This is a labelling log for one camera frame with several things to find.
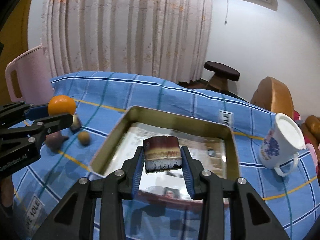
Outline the orange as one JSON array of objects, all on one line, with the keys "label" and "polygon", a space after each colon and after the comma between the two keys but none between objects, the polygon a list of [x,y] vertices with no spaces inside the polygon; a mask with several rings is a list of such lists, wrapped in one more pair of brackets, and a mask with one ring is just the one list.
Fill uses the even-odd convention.
[{"label": "orange", "polygon": [[66,95],[54,96],[48,103],[48,114],[50,116],[66,113],[73,115],[75,111],[75,101]]}]

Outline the brown leather chair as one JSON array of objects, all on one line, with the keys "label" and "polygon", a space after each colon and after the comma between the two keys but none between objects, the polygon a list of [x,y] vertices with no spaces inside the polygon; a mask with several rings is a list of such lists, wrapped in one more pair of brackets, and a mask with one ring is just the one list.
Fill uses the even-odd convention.
[{"label": "brown leather chair", "polygon": [[273,113],[286,114],[293,119],[291,93],[284,83],[273,77],[268,76],[260,81],[250,103]]}]

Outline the white floral mug with lid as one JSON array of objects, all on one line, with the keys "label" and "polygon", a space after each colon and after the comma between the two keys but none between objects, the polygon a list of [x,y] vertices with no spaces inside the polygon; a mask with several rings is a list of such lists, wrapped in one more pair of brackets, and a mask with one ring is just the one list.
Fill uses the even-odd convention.
[{"label": "white floral mug with lid", "polygon": [[[298,166],[298,152],[304,149],[304,137],[298,125],[289,116],[278,113],[263,139],[259,159],[266,168],[286,177]],[[283,172],[280,166],[290,159],[293,164],[287,172]]]}]

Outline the brown leather sofa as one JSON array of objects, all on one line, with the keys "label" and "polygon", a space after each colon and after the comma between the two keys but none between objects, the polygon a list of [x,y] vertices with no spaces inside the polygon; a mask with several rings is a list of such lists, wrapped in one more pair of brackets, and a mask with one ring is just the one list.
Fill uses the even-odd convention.
[{"label": "brown leather sofa", "polygon": [[319,141],[320,141],[320,120],[319,117],[310,115],[302,123],[302,132],[304,137],[307,139],[307,142],[310,142],[311,145],[315,148],[317,158],[319,159]]}]

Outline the floral beige curtain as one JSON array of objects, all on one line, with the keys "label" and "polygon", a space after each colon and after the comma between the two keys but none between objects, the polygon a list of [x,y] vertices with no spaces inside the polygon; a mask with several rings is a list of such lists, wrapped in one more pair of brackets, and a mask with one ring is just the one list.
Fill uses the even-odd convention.
[{"label": "floral beige curtain", "polygon": [[212,0],[44,0],[52,76],[108,71],[175,83],[201,77]]}]

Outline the pink red cushion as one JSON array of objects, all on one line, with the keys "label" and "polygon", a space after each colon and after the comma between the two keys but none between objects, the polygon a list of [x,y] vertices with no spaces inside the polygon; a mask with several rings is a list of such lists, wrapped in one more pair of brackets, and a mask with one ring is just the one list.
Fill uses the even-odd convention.
[{"label": "pink red cushion", "polygon": [[319,117],[310,115],[305,121],[297,111],[293,112],[293,119],[301,128],[306,148],[310,151],[316,171],[319,169]]}]

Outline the pink plastic pitcher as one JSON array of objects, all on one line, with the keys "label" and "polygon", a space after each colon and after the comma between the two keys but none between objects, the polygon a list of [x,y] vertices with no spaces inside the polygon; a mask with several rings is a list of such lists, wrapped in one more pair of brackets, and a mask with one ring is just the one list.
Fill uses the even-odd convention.
[{"label": "pink plastic pitcher", "polygon": [[[21,96],[15,95],[11,73],[15,71]],[[49,60],[42,46],[36,46],[11,61],[5,69],[5,79],[10,99],[13,102],[24,101],[41,105],[48,103],[53,97],[50,83],[52,77]]]}]

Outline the purple passion fruit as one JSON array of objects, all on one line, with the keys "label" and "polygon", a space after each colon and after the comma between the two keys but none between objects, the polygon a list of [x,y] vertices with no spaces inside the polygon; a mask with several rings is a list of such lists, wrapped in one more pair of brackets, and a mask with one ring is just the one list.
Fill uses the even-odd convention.
[{"label": "purple passion fruit", "polygon": [[69,136],[63,135],[61,131],[54,132],[46,136],[45,145],[53,152],[57,152]]}]

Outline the blue plaid tablecloth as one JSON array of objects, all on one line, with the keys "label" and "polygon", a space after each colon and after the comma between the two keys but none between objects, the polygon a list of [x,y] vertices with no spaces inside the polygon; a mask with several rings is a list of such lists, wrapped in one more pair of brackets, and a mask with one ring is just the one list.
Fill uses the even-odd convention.
[{"label": "blue plaid tablecloth", "polygon": [[49,113],[91,136],[12,176],[21,239],[304,239],[319,184],[297,124],[233,97],[156,77],[51,80]]}]

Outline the dark round stool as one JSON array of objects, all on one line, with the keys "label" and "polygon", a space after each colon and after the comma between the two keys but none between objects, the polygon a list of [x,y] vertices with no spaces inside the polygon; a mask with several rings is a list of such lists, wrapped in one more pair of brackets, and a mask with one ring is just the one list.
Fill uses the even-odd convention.
[{"label": "dark round stool", "polygon": [[228,92],[228,81],[238,82],[240,78],[239,71],[222,63],[207,61],[204,64],[204,68],[210,72],[214,72],[214,75],[207,82],[206,86],[213,87],[218,91]]}]

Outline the gold metal tin box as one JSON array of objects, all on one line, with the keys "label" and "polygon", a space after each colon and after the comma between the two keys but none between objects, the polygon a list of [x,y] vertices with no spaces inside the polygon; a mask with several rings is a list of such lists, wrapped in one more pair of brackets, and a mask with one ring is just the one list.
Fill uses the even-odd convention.
[{"label": "gold metal tin box", "polygon": [[143,196],[156,194],[183,202],[191,200],[178,165],[178,149],[186,146],[193,159],[218,177],[240,176],[238,154],[229,126],[155,109],[133,106],[112,129],[91,161],[95,174],[107,176],[131,159],[137,147],[146,153],[139,185]]}]

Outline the small brown kiwi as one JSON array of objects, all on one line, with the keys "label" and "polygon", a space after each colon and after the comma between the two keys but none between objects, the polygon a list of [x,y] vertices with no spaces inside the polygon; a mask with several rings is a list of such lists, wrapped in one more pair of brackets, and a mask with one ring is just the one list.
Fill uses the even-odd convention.
[{"label": "small brown kiwi", "polygon": [[82,146],[87,146],[91,143],[90,134],[87,131],[81,131],[78,133],[78,141]]}]

